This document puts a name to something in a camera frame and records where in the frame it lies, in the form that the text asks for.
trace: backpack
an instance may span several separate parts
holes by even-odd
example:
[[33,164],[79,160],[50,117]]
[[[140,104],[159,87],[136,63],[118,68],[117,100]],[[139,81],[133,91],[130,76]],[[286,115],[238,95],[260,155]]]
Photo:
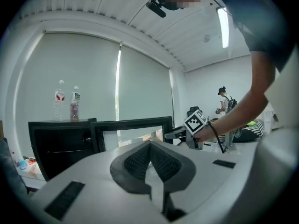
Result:
[[227,98],[226,96],[224,96],[224,97],[228,101],[228,112],[230,112],[233,108],[235,108],[235,106],[238,104],[238,102],[235,99],[233,99],[232,97],[230,97],[230,99]]

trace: black rubber strip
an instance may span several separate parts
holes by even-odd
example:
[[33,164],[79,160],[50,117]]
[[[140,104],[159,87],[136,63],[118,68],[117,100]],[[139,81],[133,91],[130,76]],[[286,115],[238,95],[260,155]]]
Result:
[[45,209],[52,217],[62,220],[85,184],[72,181]]
[[227,167],[227,168],[234,168],[235,167],[234,162],[227,162],[227,161],[223,161],[223,160],[219,160],[219,159],[215,160],[213,162],[213,164],[223,166],[223,167]]

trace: black cap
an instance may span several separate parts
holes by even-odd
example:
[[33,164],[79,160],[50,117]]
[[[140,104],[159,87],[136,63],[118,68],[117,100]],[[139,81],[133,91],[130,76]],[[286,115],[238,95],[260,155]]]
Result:
[[226,91],[225,91],[225,86],[219,88],[219,90],[218,90],[218,95],[220,95],[221,92],[226,92]]
[[158,0],[158,2],[168,10],[175,11],[179,9],[175,2],[165,2],[165,0]]

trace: black cabinet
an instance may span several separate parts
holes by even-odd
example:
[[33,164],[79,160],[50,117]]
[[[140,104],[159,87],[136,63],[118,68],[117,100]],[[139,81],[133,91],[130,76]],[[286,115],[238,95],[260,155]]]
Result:
[[45,180],[49,180],[79,160],[99,153],[90,122],[29,122],[29,135],[36,161]]

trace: water bottle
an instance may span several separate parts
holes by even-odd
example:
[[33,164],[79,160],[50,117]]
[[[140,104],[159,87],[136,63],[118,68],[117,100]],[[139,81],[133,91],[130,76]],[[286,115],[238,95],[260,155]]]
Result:
[[59,87],[54,96],[54,121],[62,121],[62,108],[64,104],[64,81],[59,81]]
[[74,87],[74,92],[71,93],[71,121],[79,120],[79,103],[80,103],[80,93],[79,87]]

